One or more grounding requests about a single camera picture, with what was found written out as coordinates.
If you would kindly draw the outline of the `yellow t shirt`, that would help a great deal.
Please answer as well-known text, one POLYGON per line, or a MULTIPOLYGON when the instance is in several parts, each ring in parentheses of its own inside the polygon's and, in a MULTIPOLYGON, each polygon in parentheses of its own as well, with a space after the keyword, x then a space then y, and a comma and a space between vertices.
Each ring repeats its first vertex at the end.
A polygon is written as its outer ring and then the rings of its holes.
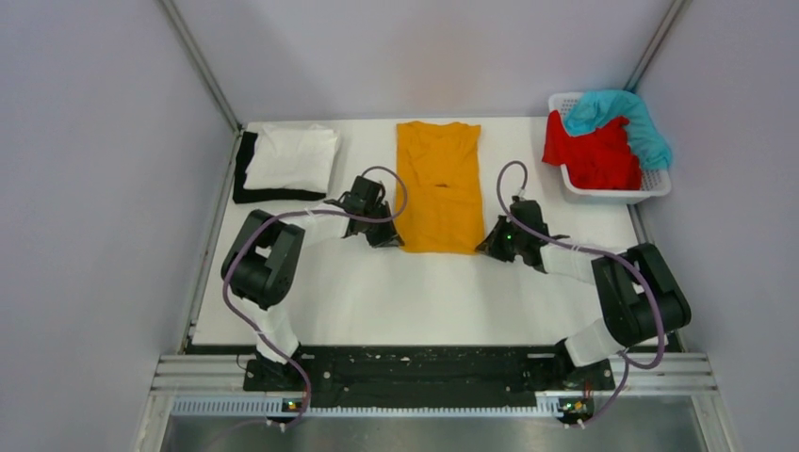
POLYGON ((395 220, 409 253, 474 254, 485 238, 480 180, 481 127, 462 122, 399 123, 395 220))

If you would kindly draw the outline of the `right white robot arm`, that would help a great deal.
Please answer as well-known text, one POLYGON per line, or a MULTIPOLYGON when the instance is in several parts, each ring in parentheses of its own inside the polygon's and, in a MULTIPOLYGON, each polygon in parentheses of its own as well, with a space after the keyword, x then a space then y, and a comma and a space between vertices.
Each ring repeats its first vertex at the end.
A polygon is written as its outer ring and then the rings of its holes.
POLYGON ((655 245, 613 251, 552 235, 540 205, 532 200, 515 197, 476 251, 500 262, 520 259, 540 273, 595 288, 601 317, 556 345, 552 374, 565 388, 587 380, 591 365, 648 339, 656 339, 658 349, 641 367, 656 367, 666 334, 692 320, 689 302, 655 245))

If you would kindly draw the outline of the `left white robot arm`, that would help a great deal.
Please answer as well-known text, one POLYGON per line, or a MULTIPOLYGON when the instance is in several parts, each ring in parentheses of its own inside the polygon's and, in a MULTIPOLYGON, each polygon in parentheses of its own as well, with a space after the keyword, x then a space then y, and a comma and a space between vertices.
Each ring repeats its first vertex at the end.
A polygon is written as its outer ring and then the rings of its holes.
POLYGON ((302 377, 295 356, 301 341, 284 304, 302 251, 357 235, 372 248, 401 246, 385 196, 384 184, 359 175, 337 199, 277 215, 255 209, 242 223, 221 265, 222 300, 253 332, 256 357, 278 388, 290 389, 302 377))

